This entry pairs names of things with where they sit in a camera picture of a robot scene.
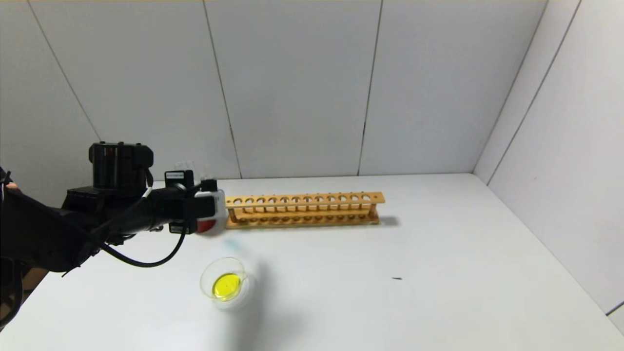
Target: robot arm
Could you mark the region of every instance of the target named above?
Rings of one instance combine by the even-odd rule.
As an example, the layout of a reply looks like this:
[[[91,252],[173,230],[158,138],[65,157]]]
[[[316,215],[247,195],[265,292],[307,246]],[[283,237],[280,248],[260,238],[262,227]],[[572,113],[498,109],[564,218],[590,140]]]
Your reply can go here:
[[[93,144],[89,160],[93,186],[69,189],[60,209],[45,206],[19,189],[9,189],[10,172],[0,169],[1,284],[15,285],[14,310],[19,308],[17,288],[21,289],[16,267],[68,272],[100,250],[128,264],[155,267],[175,255],[185,234],[197,231],[198,219],[212,218],[218,210],[217,182],[205,180],[194,185],[192,171],[166,172],[165,188],[152,190],[149,167],[154,154],[147,146]],[[203,196],[196,197],[198,191]],[[137,232],[162,230],[164,224],[169,224],[172,233],[179,233],[180,240],[172,253],[158,262],[137,262],[110,246],[123,244]],[[7,269],[9,264],[14,272]]]

